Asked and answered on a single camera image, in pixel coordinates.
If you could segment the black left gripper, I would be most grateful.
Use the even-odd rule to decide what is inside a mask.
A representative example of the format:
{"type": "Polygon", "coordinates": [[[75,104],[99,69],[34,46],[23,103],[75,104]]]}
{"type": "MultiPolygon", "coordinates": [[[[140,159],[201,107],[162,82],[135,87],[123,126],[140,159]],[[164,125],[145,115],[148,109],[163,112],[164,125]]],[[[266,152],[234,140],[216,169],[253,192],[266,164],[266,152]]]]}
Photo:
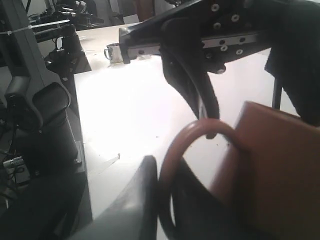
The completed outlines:
{"type": "Polygon", "coordinates": [[[278,71],[320,73],[320,5],[311,0],[187,0],[121,28],[123,61],[159,55],[165,80],[195,117],[220,119],[208,72],[270,48],[278,71]]]}

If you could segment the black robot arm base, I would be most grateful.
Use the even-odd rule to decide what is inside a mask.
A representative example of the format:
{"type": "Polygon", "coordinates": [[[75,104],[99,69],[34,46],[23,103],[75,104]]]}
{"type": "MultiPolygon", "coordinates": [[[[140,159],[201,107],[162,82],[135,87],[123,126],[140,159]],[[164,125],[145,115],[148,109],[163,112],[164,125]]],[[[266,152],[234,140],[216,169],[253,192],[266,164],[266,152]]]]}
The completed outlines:
{"type": "Polygon", "coordinates": [[[27,101],[28,83],[12,81],[5,98],[17,125],[15,146],[33,178],[55,175],[75,164],[78,149],[68,119],[71,97],[54,82],[27,101]]]}

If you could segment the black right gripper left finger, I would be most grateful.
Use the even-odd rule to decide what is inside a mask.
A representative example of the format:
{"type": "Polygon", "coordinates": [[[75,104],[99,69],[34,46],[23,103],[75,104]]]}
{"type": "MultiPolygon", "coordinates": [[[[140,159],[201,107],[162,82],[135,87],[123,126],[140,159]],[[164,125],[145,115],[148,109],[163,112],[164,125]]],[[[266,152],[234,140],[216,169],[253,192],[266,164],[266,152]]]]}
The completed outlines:
{"type": "Polygon", "coordinates": [[[94,240],[157,238],[157,163],[147,155],[110,207],[92,224],[94,240]]]}

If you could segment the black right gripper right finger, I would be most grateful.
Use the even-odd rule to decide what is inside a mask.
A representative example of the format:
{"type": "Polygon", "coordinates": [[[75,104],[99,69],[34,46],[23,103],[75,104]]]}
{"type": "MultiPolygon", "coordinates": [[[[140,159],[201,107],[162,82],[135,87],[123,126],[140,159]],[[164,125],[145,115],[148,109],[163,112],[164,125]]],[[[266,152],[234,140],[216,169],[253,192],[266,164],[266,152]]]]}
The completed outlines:
{"type": "Polygon", "coordinates": [[[175,236],[178,240],[239,240],[237,221],[198,180],[185,160],[171,188],[175,236]]]}

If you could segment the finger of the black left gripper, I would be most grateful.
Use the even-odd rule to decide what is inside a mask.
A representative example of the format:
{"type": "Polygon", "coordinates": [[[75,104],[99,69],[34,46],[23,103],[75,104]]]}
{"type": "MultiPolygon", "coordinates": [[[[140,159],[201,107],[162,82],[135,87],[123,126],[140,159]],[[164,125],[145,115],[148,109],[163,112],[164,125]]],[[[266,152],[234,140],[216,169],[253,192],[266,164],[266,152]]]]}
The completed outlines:
{"type": "Polygon", "coordinates": [[[285,47],[272,47],[265,64],[288,95],[296,113],[309,125],[320,124],[320,67],[317,60],[285,47]]]}

